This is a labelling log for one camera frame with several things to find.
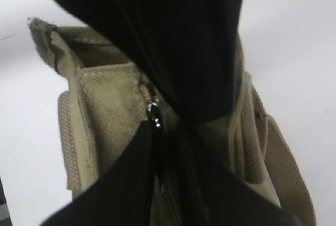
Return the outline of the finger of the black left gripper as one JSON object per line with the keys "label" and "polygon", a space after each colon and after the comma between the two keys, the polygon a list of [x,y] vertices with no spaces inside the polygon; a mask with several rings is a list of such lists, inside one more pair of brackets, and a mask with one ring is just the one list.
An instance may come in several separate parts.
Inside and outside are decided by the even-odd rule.
{"label": "finger of the black left gripper", "polygon": [[43,225],[149,225],[153,150],[152,127],[140,125],[111,168]]}

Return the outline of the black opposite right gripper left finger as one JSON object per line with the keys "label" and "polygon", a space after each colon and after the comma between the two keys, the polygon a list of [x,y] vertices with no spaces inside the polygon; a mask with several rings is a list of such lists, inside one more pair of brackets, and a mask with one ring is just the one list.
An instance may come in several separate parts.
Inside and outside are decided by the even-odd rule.
{"label": "black opposite right gripper left finger", "polygon": [[120,48],[191,124],[231,114],[242,0],[55,0]]}

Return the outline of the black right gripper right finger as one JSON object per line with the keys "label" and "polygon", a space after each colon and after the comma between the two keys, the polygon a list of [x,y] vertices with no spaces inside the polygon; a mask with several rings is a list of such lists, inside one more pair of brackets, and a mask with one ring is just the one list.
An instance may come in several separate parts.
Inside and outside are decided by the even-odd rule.
{"label": "black right gripper right finger", "polygon": [[192,225],[312,225],[312,201],[271,117],[221,117],[191,132],[170,125],[181,177],[176,199]]}

